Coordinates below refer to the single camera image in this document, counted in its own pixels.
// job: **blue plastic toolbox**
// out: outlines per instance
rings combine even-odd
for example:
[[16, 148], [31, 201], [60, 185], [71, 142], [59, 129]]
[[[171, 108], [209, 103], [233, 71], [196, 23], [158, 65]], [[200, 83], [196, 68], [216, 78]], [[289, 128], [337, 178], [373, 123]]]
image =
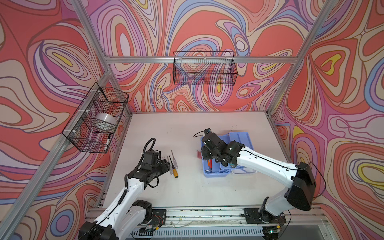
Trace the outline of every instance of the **blue plastic toolbox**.
[[[218, 136], [226, 144], [231, 141], [236, 141], [242, 143], [253, 150], [251, 139], [249, 138], [248, 132], [230, 132], [226, 135]], [[202, 159], [203, 162], [203, 173], [205, 177], [225, 177], [233, 171], [233, 174], [250, 174], [255, 173], [256, 171], [243, 166], [236, 166], [232, 168], [229, 164], [227, 167], [224, 167], [221, 163], [215, 162], [215, 159], [212, 159], [212, 171], [208, 166], [208, 161]]]

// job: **orange tool handle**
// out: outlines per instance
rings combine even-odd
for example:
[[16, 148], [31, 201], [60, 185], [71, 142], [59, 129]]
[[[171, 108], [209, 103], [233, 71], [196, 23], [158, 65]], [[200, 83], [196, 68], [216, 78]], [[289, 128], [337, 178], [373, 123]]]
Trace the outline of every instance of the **orange tool handle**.
[[173, 175], [175, 175], [175, 178], [178, 178], [178, 177], [179, 177], [179, 175], [177, 174], [176, 169], [173, 169]]

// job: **wire basket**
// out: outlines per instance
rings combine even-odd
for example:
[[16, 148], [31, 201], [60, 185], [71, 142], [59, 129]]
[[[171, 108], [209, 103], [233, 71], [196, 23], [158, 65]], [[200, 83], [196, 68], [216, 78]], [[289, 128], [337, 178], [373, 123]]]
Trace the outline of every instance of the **wire basket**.
[[[68, 135], [64, 131], [63, 134], [81, 152], [108, 152], [128, 98], [129, 95], [121, 90], [98, 86], [73, 129]], [[100, 119], [99, 114], [109, 114], [109, 120]]]
[[237, 68], [233, 51], [173, 52], [175, 85], [235, 85]]

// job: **psychedelic patterned fabric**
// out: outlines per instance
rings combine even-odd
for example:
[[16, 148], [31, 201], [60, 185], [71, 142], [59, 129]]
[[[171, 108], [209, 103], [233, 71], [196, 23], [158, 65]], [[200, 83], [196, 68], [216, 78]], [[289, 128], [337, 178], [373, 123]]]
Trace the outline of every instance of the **psychedelic patterned fabric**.
[[[384, 3], [339, 1], [273, 119], [340, 239], [384, 239]], [[316, 169], [318, 189], [324, 183]]]
[[[0, 220], [103, 70], [67, 1], [0, 1]], [[96, 203], [108, 154], [70, 145], [13, 239], [74, 239]]]
[[[323, 1], [95, 0], [86, 4], [109, 56], [233, 50], [296, 56]], [[238, 64], [235, 86], [174, 86], [172, 64], [114, 64], [132, 111], [264, 111], [288, 64]]]

